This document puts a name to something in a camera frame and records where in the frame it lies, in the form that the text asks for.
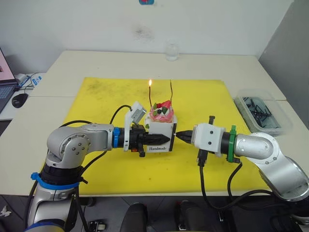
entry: wall stain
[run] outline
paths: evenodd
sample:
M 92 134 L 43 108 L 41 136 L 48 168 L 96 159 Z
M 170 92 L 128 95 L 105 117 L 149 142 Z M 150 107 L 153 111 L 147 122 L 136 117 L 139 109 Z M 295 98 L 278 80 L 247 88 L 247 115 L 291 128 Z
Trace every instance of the wall stain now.
M 151 43 L 155 39 L 153 31 L 146 26 L 136 25 L 133 29 L 133 33 L 135 41 L 139 41 L 145 44 Z

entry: blue object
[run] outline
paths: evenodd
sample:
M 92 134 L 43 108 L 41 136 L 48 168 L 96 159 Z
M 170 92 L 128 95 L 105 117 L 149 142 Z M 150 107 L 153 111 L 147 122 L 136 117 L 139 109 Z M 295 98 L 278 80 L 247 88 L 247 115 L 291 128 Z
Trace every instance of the blue object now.
M 139 0 L 140 5 L 153 5 L 155 0 Z
M 27 75 L 27 78 L 22 83 L 20 83 L 19 86 L 22 87 L 29 79 L 30 79 L 30 76 Z
M 36 227 L 39 227 L 39 226 L 58 226 L 60 227 L 61 229 L 63 229 L 61 226 L 57 225 L 57 224 L 54 224 L 50 221 L 45 221 L 45 222 L 37 222 L 37 223 L 34 223 L 32 224 L 31 226 L 29 226 L 24 232 L 30 230 L 30 229 L 33 229 L 33 228 L 36 228 Z
M 75 188 L 77 186 L 79 186 L 79 182 L 76 182 L 74 184 L 71 185 L 50 185 L 45 183 L 39 176 L 38 173 L 32 173 L 31 174 L 31 179 L 32 180 L 37 180 L 38 183 L 46 189 L 51 189 L 51 190 L 65 190 L 65 189 L 71 189 L 71 188 Z
M 42 80 L 42 77 L 41 77 L 41 76 L 38 76 L 38 77 L 37 77 L 37 80 L 38 80 L 38 81 L 41 81 L 41 80 Z M 32 79 L 32 82 L 33 82 L 36 86 L 38 85 L 38 81 L 37 81 L 37 80 L 36 80 L 35 78 Z
M 119 135 L 120 135 L 120 129 L 118 127 L 115 127 L 114 128 L 114 144 L 113 144 L 113 148 L 117 148 L 118 147 Z

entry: plastic container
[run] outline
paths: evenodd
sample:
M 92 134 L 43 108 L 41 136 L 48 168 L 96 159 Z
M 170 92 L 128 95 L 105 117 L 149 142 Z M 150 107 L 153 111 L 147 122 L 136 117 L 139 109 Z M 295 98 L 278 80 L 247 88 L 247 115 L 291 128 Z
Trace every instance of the plastic container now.
M 234 100 L 249 130 L 272 136 L 287 133 L 292 122 L 271 94 L 261 89 L 243 89 Z

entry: gray robot arm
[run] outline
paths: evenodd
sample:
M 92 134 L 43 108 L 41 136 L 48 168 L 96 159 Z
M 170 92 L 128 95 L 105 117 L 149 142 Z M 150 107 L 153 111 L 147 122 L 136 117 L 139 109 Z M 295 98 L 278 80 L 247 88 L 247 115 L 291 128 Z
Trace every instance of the gray robot arm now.
M 121 147 L 124 151 L 138 151 L 140 157 L 143 157 L 143 145 L 168 142 L 168 137 L 148 134 L 143 126 L 136 125 L 145 112 L 135 102 L 126 114 L 124 128 L 92 123 L 54 130 L 47 139 L 48 153 L 42 172 L 31 175 L 38 183 L 26 231 L 69 231 L 74 226 L 77 210 L 73 204 L 73 196 L 75 188 L 84 181 L 81 177 L 82 163 L 88 153 Z
M 233 156 L 229 160 L 233 153 L 237 157 L 246 157 L 259 168 L 262 179 L 283 200 L 300 201 L 309 196 L 308 177 L 295 161 L 282 154 L 277 140 L 269 134 L 233 135 L 225 132 L 225 128 L 201 123 L 194 127 L 190 138 L 199 149 L 219 157 L 222 153 L 228 154 L 229 162 L 235 160 Z

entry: gray wall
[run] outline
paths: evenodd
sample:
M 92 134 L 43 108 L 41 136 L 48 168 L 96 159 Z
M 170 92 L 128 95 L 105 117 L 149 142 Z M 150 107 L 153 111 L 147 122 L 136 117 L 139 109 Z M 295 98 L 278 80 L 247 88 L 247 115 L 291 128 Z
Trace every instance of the gray wall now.
M 309 128 L 309 0 L 295 0 L 259 59 Z

